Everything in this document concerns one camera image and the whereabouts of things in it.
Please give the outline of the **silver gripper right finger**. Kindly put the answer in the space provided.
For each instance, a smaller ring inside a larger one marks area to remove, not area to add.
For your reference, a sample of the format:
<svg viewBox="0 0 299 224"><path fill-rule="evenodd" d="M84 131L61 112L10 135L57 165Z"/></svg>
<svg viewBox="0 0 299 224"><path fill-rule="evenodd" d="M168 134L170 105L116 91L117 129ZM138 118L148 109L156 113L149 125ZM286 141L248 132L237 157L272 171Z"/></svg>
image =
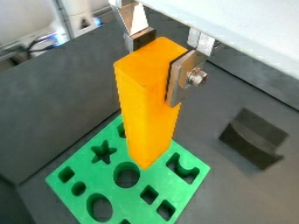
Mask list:
<svg viewBox="0 0 299 224"><path fill-rule="evenodd" d="M186 44L192 49L170 62L166 81L165 103L173 108L186 95L186 88L201 87L208 75L202 65L209 56L220 49L220 42L209 35L189 29Z"/></svg>

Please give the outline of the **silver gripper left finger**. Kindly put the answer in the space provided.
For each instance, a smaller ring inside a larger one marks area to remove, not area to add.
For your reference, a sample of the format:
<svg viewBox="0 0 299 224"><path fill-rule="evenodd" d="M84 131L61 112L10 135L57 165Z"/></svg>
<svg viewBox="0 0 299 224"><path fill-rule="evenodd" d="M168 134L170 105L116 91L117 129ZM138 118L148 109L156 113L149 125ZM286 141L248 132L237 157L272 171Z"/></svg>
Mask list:
<svg viewBox="0 0 299 224"><path fill-rule="evenodd" d="M108 0L122 30L125 49L136 51L154 40L156 30L148 25L145 8L136 0Z"/></svg>

